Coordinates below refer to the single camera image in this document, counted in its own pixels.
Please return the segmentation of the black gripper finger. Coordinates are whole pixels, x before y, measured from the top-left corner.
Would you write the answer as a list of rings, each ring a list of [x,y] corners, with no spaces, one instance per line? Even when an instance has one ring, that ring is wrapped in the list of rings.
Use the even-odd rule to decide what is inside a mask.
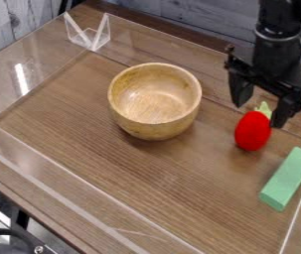
[[[228,85],[232,103],[240,108],[253,94],[253,80],[236,72],[228,73]]]
[[[271,127],[282,128],[288,119],[301,111],[301,99],[295,94],[288,94],[279,99],[276,109],[271,117]]]

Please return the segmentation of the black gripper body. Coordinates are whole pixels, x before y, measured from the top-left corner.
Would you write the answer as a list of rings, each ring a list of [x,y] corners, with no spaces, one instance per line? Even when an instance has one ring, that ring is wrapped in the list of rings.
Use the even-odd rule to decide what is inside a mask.
[[[268,72],[253,64],[253,49],[227,48],[225,69],[248,76],[253,80],[253,86],[259,86],[279,99],[288,94],[295,94],[301,99],[301,67],[295,64],[283,73]]]

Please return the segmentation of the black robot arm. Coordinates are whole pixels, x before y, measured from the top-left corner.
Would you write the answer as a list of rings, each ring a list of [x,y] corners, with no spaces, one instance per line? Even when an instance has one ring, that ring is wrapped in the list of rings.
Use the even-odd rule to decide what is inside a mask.
[[[283,127],[301,112],[301,0],[259,0],[255,45],[227,48],[225,69],[232,103],[260,87],[279,98],[271,126]]]

